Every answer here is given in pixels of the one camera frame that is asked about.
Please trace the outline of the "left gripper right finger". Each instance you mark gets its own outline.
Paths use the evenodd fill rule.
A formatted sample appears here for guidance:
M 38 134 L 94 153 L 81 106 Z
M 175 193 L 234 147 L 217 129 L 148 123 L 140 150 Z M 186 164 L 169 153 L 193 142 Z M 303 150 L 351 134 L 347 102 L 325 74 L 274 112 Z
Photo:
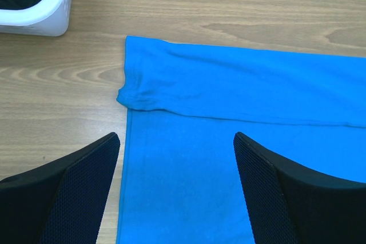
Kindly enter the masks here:
M 365 184 L 327 175 L 238 132 L 234 153 L 255 243 L 365 243 Z

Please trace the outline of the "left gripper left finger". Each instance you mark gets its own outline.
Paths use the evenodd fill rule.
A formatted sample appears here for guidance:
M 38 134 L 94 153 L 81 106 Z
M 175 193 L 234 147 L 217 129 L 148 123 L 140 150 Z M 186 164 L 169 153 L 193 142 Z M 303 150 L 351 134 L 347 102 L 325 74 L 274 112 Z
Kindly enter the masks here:
M 1 180 L 1 243 L 96 243 L 119 151 L 109 133 Z

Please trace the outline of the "blue t-shirt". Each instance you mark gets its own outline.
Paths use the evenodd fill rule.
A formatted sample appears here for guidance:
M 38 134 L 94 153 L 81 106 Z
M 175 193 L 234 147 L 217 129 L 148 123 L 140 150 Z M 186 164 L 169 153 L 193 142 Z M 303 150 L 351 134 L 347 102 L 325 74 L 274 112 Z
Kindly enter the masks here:
M 118 243 L 253 243 L 233 139 L 365 181 L 365 59 L 128 36 Z

